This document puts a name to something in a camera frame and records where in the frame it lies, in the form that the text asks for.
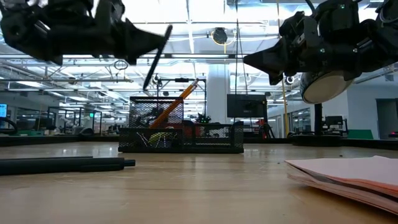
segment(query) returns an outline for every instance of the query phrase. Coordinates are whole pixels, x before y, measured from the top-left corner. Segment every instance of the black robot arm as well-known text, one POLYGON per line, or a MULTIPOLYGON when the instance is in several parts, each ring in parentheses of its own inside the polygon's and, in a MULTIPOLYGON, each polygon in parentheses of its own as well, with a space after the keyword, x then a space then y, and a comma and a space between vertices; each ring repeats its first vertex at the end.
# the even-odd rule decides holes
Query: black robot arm
POLYGON ((327 0, 310 16, 297 12, 281 25, 275 46, 247 55, 244 63, 268 73, 270 84, 276 85, 283 74, 291 77, 298 72, 310 73, 306 76, 311 82, 329 74, 348 82, 397 62, 398 1, 384 0, 376 10, 377 19, 362 22, 359 2, 327 0))
POLYGON ((113 55, 135 65, 139 56, 159 49, 161 54, 170 36, 137 29, 122 21, 121 0, 99 0, 95 17, 93 0, 2 0, 1 29, 6 44, 38 60, 61 65, 63 55, 113 55))

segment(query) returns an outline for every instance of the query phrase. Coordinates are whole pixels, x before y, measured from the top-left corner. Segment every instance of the pink paper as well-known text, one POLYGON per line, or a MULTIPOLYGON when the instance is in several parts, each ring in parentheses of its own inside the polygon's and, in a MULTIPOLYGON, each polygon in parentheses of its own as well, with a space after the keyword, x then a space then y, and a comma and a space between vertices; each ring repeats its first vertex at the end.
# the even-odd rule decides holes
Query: pink paper
POLYGON ((359 202, 366 203, 368 205, 372 205, 398 215, 398 203, 396 203, 395 201, 389 200, 388 198, 382 197, 377 194, 373 194, 371 192, 322 182, 315 179, 311 175, 296 169, 293 166, 289 165, 289 167, 290 169, 288 171, 288 178, 292 180, 295 180, 297 182, 303 183, 311 187, 316 187, 318 189, 326 190, 331 193, 344 196, 353 200, 357 200, 359 202))
POLYGON ((333 180, 398 195, 398 159, 381 156, 355 159, 305 159, 288 164, 333 180))

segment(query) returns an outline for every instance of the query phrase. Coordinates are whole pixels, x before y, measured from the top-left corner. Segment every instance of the orange pencil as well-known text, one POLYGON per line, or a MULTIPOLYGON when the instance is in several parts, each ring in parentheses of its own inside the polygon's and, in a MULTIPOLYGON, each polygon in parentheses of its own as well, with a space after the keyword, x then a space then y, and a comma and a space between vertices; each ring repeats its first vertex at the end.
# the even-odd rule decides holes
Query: orange pencil
MULTIPOLYGON (((191 94, 195 88, 198 86, 199 79, 197 78, 195 81, 191 83, 191 85, 188 86, 186 90, 184 90, 180 97, 185 99, 189 94, 191 94)), ((159 115, 158 118, 149 126, 149 128, 156 128, 158 125, 163 122, 166 117, 169 116, 169 114, 181 103, 180 100, 175 100, 166 110, 163 111, 161 115, 159 115)))

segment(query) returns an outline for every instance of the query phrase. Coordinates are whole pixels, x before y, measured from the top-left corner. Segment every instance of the wooden table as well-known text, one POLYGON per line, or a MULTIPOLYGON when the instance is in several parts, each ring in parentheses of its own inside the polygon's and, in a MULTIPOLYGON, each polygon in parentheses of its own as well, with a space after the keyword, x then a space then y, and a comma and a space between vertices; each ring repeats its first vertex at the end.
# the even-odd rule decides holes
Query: wooden table
POLYGON ((245 145, 244 154, 118 154, 117 143, 2 147, 0 158, 124 156, 123 171, 0 177, 1 223, 398 223, 286 178, 286 159, 398 157, 378 149, 245 145))

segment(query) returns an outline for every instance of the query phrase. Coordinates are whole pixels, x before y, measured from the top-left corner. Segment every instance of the window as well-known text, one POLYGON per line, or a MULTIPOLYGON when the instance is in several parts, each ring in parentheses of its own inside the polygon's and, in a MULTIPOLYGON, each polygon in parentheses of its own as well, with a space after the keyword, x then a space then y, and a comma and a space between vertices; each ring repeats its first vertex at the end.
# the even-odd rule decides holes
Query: window
POLYGON ((310 108, 291 112, 291 131, 295 133, 311 131, 310 108))

